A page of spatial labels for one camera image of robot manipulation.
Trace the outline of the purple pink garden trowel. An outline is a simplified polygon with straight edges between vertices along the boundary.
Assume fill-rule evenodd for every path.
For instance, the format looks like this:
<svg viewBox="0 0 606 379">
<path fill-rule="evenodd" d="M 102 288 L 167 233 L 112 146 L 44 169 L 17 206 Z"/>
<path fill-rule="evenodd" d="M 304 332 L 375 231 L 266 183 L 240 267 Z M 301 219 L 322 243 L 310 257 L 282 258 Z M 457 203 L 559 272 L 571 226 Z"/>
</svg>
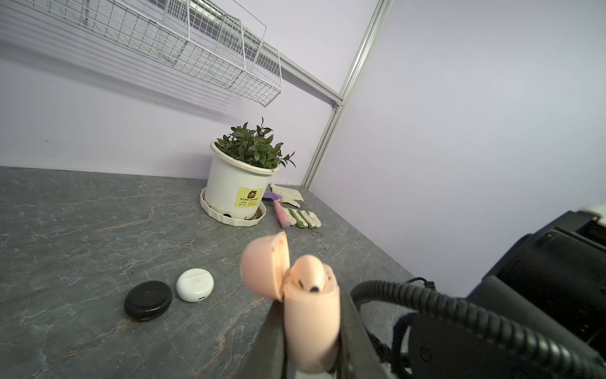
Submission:
<svg viewBox="0 0 606 379">
<path fill-rule="evenodd" d="M 274 208 L 276 210 L 276 216 L 279 220 L 280 226 L 282 227 L 282 229 L 288 229 L 291 226 L 291 223 L 284 207 L 282 207 L 280 203 L 281 196 L 271 191 L 266 191 L 263 195 L 263 199 L 273 201 Z"/>
</svg>

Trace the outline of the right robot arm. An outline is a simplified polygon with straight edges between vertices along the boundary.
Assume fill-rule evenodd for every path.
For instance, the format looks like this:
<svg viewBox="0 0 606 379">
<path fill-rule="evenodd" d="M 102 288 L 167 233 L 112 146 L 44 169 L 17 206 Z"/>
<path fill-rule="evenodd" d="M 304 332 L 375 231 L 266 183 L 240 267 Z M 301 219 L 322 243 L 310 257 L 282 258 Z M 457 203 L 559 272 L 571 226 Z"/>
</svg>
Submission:
<svg viewBox="0 0 606 379">
<path fill-rule="evenodd" d="M 605 207 L 569 211 L 520 238 L 465 298 L 416 280 L 371 280 L 353 303 L 407 308 L 390 345 L 398 378 L 603 378 Z"/>
</svg>

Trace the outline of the potted green plant white pot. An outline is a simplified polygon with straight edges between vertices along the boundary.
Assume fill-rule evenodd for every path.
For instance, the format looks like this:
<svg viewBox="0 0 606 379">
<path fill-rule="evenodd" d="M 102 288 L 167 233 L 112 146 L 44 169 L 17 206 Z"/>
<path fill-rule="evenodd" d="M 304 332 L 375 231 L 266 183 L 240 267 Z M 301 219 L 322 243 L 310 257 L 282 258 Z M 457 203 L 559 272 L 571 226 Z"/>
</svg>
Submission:
<svg viewBox="0 0 606 379">
<path fill-rule="evenodd" d="M 219 214 L 252 219 L 272 177 L 294 164 L 294 154 L 284 153 L 282 147 L 264 121 L 232 126 L 230 133 L 212 140 L 206 203 Z"/>
</svg>

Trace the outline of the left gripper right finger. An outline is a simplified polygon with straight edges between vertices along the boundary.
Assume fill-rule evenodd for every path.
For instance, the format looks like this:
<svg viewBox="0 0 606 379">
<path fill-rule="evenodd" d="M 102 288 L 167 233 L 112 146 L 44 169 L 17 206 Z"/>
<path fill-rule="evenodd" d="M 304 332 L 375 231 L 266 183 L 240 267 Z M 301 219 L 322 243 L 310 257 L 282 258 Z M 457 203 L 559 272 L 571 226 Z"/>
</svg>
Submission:
<svg viewBox="0 0 606 379">
<path fill-rule="evenodd" d="M 352 298 L 340 294 L 341 326 L 337 378 L 388 378 Z"/>
</svg>

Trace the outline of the black earbud charging case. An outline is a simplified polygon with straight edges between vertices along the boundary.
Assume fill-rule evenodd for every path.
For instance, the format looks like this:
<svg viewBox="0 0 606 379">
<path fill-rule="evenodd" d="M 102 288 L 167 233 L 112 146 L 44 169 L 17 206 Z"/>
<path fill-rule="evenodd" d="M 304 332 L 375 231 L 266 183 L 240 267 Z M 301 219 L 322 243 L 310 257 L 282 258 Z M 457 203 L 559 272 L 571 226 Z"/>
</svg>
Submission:
<svg viewBox="0 0 606 379">
<path fill-rule="evenodd" d="M 170 286 L 160 280 L 137 284 L 126 295 L 124 311 L 136 322 L 148 322 L 165 314 L 173 300 Z"/>
</svg>

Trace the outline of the white plant saucer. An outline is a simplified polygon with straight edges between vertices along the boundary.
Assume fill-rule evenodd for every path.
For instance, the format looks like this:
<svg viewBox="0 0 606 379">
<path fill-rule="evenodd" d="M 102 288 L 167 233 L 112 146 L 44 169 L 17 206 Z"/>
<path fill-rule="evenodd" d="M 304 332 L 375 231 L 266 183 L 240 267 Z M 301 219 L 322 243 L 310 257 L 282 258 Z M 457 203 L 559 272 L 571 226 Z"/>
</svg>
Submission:
<svg viewBox="0 0 606 379">
<path fill-rule="evenodd" d="M 265 204 L 260 204 L 255 215 L 250 220 L 232 218 L 229 215 L 219 214 L 216 210 L 212 209 L 205 201 L 206 188 L 203 188 L 200 192 L 200 206 L 201 208 L 214 220 L 226 224 L 232 227 L 254 227 L 257 226 L 260 221 L 267 214 L 267 207 Z"/>
</svg>

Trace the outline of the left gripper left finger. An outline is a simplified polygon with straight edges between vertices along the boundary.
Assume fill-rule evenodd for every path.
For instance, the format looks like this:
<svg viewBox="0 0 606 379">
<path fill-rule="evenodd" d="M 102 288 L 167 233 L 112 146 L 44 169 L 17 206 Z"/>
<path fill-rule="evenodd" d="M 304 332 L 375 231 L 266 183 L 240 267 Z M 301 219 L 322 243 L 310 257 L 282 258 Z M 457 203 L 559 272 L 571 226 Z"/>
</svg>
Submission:
<svg viewBox="0 0 606 379">
<path fill-rule="evenodd" d="M 236 378 L 287 377 L 287 347 L 283 323 L 284 306 L 281 302 L 274 301 L 260 327 L 248 358 L 236 373 Z"/>
</svg>

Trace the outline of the white earbud charging case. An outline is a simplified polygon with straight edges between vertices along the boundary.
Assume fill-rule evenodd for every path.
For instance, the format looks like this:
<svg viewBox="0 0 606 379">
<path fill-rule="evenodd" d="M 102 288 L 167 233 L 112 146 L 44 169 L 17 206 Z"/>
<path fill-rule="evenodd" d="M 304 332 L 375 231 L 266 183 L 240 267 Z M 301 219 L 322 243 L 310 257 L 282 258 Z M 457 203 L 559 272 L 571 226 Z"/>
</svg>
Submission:
<svg viewBox="0 0 606 379">
<path fill-rule="evenodd" d="M 215 281 L 211 273 L 203 268 L 191 268 L 177 279 L 178 297 L 188 303 L 198 303 L 213 292 Z"/>
</svg>

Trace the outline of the pink earbud charging case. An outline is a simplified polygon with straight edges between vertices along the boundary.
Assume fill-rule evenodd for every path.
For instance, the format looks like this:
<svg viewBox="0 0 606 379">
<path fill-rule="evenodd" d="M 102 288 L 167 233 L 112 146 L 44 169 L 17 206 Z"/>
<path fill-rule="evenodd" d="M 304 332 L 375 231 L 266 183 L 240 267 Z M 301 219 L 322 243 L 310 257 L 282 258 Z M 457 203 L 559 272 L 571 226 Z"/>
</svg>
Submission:
<svg viewBox="0 0 606 379">
<path fill-rule="evenodd" d="M 290 251 L 285 232 L 258 238 L 241 256 L 241 277 L 260 298 L 284 306 L 287 354 L 297 370 L 318 374 L 333 368 L 338 353 L 340 289 L 330 266 L 322 292 L 307 293 L 291 282 Z"/>
</svg>

